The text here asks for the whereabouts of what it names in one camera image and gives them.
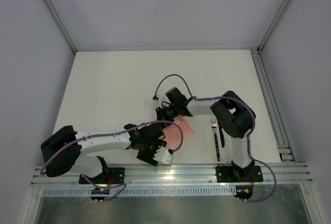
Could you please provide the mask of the right aluminium corner post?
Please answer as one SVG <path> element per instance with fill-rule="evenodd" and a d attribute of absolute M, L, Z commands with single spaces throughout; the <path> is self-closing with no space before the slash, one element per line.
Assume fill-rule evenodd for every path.
<path fill-rule="evenodd" d="M 258 48 L 257 51 L 261 53 L 265 46 L 267 45 L 268 41 L 270 40 L 272 34 L 275 32 L 276 28 L 278 27 L 279 23 L 281 22 L 283 16 L 285 15 L 286 11 L 288 10 L 289 6 L 291 5 L 293 0 L 282 0 L 279 7 L 276 10 L 275 15 L 273 16 Z"/>

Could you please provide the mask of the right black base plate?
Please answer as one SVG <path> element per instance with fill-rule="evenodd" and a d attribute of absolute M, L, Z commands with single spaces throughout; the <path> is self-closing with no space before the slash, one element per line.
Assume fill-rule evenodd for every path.
<path fill-rule="evenodd" d="M 253 166 L 247 175 L 235 175 L 232 166 L 218 165 L 215 167 L 218 183 L 250 183 L 263 182 L 263 174 L 260 166 Z"/>

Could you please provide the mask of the right black controller board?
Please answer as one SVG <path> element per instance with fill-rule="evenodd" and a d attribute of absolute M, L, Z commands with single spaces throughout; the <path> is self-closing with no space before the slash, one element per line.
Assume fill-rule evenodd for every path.
<path fill-rule="evenodd" d="M 237 200 L 248 201 L 253 195 L 253 187 L 248 185 L 235 186 L 235 198 Z"/>

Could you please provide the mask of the aluminium corner post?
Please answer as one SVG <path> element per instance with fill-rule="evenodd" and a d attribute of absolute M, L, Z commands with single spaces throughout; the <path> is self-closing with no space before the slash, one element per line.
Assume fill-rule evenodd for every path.
<path fill-rule="evenodd" d="M 273 16 L 258 48 L 257 51 L 261 53 L 265 46 L 267 45 L 268 41 L 270 40 L 272 34 L 275 32 L 276 28 L 278 27 L 279 23 L 281 22 L 283 16 L 285 15 L 286 11 L 288 10 L 289 6 L 291 5 L 293 0 L 282 0 L 279 7 L 276 10 L 275 15 Z"/>
<path fill-rule="evenodd" d="M 74 55 L 76 55 L 78 49 L 76 48 L 74 42 L 72 41 L 67 28 L 65 27 L 61 17 L 59 16 L 54 4 L 52 3 L 52 0 L 42 0 L 51 15 L 53 21 L 55 22 L 57 28 L 59 29 L 61 35 L 65 39 L 67 45 L 69 45 L 71 51 L 73 52 Z"/>

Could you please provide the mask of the black controller board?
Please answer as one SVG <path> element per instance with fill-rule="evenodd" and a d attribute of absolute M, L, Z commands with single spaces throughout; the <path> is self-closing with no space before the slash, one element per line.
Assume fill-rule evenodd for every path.
<path fill-rule="evenodd" d="M 90 193 L 90 198 L 94 203 L 103 203 L 110 196 L 110 190 L 105 188 L 94 188 Z"/>
<path fill-rule="evenodd" d="M 248 185 L 235 186 L 235 198 L 237 200 L 248 201 L 253 195 L 253 187 Z"/>

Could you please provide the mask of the black handled fork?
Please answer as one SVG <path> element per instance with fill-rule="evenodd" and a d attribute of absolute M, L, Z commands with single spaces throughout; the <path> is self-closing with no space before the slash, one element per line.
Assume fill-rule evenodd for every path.
<path fill-rule="evenodd" d="M 217 121 L 215 118 L 211 120 L 211 128 L 214 134 L 217 161 L 220 161 L 220 151 L 219 151 L 219 143 L 218 143 L 218 135 L 217 135 Z"/>

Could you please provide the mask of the right aluminium side rail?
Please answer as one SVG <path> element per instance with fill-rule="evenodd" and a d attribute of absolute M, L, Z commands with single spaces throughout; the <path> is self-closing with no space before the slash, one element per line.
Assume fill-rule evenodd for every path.
<path fill-rule="evenodd" d="M 265 101 L 268 117 L 276 140 L 280 160 L 287 163 L 296 163 L 296 158 L 291 147 L 290 138 L 278 108 L 262 56 L 258 48 L 250 50 L 252 61 L 257 73 L 262 95 Z"/>

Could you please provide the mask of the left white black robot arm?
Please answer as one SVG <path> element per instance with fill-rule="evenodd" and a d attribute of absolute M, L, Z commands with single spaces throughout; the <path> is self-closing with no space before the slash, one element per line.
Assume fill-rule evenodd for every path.
<path fill-rule="evenodd" d="M 157 166 L 171 164 L 172 151 L 167 149 L 164 133 L 158 124 L 128 124 L 109 133 L 76 132 L 65 126 L 41 145 L 44 160 L 41 174 L 57 177 L 67 172 L 86 176 L 94 183 L 104 184 L 111 174 L 106 160 L 90 156 L 105 150 L 137 150 L 137 159 Z"/>

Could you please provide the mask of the black handled knife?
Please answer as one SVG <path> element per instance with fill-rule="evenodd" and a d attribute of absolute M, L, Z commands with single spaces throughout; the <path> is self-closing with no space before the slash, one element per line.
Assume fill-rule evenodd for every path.
<path fill-rule="evenodd" d="M 219 129 L 219 134 L 220 134 L 221 147 L 225 148 L 225 138 L 224 138 L 224 134 L 223 134 L 220 123 L 218 123 L 218 129 Z"/>

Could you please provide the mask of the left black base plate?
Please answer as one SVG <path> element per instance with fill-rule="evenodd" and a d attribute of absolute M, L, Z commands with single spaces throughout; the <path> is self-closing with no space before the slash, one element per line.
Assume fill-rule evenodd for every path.
<path fill-rule="evenodd" d="M 103 169 L 103 172 L 96 177 L 91 177 L 90 181 L 97 185 L 113 185 L 124 182 L 125 168 L 110 167 Z"/>

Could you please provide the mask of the left aluminium corner post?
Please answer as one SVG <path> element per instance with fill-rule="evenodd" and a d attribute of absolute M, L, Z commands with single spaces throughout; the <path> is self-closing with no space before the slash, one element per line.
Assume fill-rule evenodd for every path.
<path fill-rule="evenodd" d="M 72 41 L 67 28 L 65 27 L 61 17 L 59 16 L 54 4 L 52 3 L 52 0 L 42 0 L 51 15 L 53 21 L 55 22 L 57 28 L 59 29 L 61 35 L 65 39 L 67 45 L 69 45 L 71 51 L 73 52 L 74 55 L 76 55 L 78 49 L 76 48 L 74 42 Z"/>

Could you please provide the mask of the left black controller board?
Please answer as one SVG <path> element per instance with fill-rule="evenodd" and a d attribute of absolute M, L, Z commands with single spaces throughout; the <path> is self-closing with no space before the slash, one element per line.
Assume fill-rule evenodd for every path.
<path fill-rule="evenodd" d="M 90 198 L 94 203 L 103 203 L 110 196 L 110 190 L 105 188 L 94 188 L 90 193 Z"/>

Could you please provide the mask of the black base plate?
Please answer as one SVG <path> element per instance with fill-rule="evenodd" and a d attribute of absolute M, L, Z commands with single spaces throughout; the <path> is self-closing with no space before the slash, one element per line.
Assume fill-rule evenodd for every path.
<path fill-rule="evenodd" d="M 90 181 L 97 185 L 113 185 L 124 182 L 125 168 L 110 167 L 103 169 L 103 172 L 96 177 L 91 177 Z"/>
<path fill-rule="evenodd" d="M 218 165 L 215 167 L 218 183 L 250 183 L 263 182 L 263 174 L 260 166 L 253 166 L 247 175 L 235 175 L 232 166 Z"/>

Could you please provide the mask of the aluminium front rail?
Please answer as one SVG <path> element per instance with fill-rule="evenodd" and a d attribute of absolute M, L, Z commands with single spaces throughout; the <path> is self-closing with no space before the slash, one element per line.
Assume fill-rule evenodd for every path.
<path fill-rule="evenodd" d="M 109 165 L 125 169 L 124 182 L 129 186 L 145 185 L 218 185 L 216 165 Z M 312 184 L 313 178 L 304 163 L 271 163 L 278 184 Z M 40 175 L 36 167 L 31 186 L 73 186 L 79 184 L 79 176 L 68 172 L 59 177 Z"/>

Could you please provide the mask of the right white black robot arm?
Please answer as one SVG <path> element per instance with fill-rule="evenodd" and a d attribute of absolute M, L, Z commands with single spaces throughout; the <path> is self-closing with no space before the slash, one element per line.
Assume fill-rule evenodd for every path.
<path fill-rule="evenodd" d="M 178 116 L 210 115 L 216 118 L 220 137 L 224 131 L 231 137 L 233 158 L 230 177 L 247 180 L 255 166 L 250 152 L 250 134 L 255 128 L 256 115 L 233 91 L 214 98 L 187 98 L 176 87 L 166 92 L 167 106 L 156 108 L 157 120 L 174 121 Z"/>

